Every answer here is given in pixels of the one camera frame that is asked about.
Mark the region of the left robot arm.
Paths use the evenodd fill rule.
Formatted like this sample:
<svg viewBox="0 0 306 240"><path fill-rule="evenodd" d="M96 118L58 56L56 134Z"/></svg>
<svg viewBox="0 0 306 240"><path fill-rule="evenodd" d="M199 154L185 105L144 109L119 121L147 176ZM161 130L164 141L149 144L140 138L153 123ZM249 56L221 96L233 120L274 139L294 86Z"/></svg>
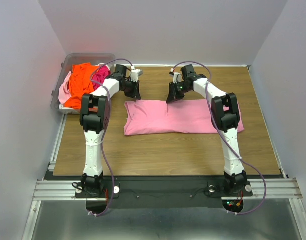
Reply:
<svg viewBox="0 0 306 240"><path fill-rule="evenodd" d="M93 197L99 197L104 191L102 167L102 142L109 124L111 103L110 97L123 92L128 98L140 100L139 76L142 70L134 66L130 75L128 68L117 64L115 71L108 75L104 82L92 93L82 95L80 107L80 125L85 137L85 166L78 190Z"/></svg>

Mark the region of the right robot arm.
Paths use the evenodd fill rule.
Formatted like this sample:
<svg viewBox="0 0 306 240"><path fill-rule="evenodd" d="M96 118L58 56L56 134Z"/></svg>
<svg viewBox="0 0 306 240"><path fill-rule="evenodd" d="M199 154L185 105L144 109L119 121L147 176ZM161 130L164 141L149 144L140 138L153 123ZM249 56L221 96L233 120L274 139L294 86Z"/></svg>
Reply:
<svg viewBox="0 0 306 240"><path fill-rule="evenodd" d="M248 181L237 139L240 113L236 95L218 89L205 75L197 74L190 64L182 67L180 73L172 68L169 74L173 80L169 83L167 104L183 99L184 94L190 91L206 99L212 125L221 138L224 155L224 192L228 195L239 193Z"/></svg>

